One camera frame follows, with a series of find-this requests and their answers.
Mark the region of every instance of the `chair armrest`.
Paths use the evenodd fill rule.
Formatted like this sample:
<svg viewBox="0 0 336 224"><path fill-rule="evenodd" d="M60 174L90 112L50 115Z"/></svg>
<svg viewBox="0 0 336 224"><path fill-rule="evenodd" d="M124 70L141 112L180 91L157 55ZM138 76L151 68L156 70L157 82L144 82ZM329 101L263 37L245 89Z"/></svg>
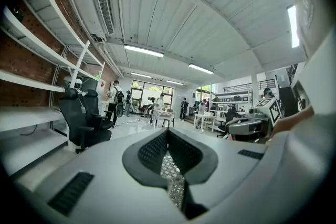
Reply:
<svg viewBox="0 0 336 224"><path fill-rule="evenodd" d="M89 127L89 126L78 126L77 128L82 130L82 131L86 131L86 132L91 132L95 129L95 128Z"/></svg>

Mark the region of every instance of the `chair seat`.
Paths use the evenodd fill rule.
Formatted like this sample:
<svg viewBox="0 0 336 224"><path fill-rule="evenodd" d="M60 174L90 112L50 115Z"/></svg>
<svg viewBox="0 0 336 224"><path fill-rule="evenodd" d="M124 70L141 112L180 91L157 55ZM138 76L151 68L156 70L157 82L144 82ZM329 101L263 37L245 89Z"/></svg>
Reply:
<svg viewBox="0 0 336 224"><path fill-rule="evenodd" d="M109 141L111 139L111 131L109 130L94 130L85 133L85 147Z"/></svg>

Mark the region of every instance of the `black office chair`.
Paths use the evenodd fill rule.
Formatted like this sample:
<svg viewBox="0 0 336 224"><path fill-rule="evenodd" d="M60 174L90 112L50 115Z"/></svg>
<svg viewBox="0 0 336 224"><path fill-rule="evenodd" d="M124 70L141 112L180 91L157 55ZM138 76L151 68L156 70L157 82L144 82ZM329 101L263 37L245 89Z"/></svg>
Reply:
<svg viewBox="0 0 336 224"><path fill-rule="evenodd" d="M65 95L59 99L58 104L69 125L69 140L81 147L81 150L76 149L76 153L86 147L111 139L111 131L95 130L95 128L87 125L78 98L78 92L75 89L66 87Z"/></svg>
<svg viewBox="0 0 336 224"><path fill-rule="evenodd" d="M225 131L225 133L224 134L217 134L217 137L225 136L227 134L226 128L225 128L226 123L228 123L229 121L233 120L233 118L238 118L238 117L239 117L239 114L237 112L235 112L234 110L228 110L228 112L227 112L227 114L225 116L226 120L225 120L224 126L219 126L218 127L219 129Z"/></svg>
<svg viewBox="0 0 336 224"><path fill-rule="evenodd" d="M98 94L94 90L88 90L88 94L83 96L86 110L86 121L88 126L95 130L107 130L113 126L112 121L107 121L106 116L101 116L98 109Z"/></svg>

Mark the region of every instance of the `shiny floor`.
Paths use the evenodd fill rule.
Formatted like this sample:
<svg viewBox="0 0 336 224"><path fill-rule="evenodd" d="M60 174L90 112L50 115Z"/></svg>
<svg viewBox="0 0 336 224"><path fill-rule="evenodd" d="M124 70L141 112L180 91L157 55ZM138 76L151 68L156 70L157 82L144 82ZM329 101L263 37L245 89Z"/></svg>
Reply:
<svg viewBox="0 0 336 224"><path fill-rule="evenodd" d="M158 122L158 126L161 127L163 120ZM177 130L188 130L192 132L200 132L199 130L193 130L193 125L185 122L179 121L175 119L175 128ZM112 140L121 138L127 135L137 134L140 132L145 132L147 130L152 130L153 126L149 124L149 119L142 118L138 115L131 114L130 117L123 116L117 119L116 127L111 129L112 131ZM209 135L212 137L216 137L216 132L211 132L211 129L204 130L204 135ZM73 158L77 156L76 153L68 150L67 147L63 147L57 151L55 151L50 156L44 158L41 162L37 163L34 167L26 171L24 174L19 176L16 181L31 191L34 191L35 188L53 171L55 171L58 167L66 164Z"/></svg>

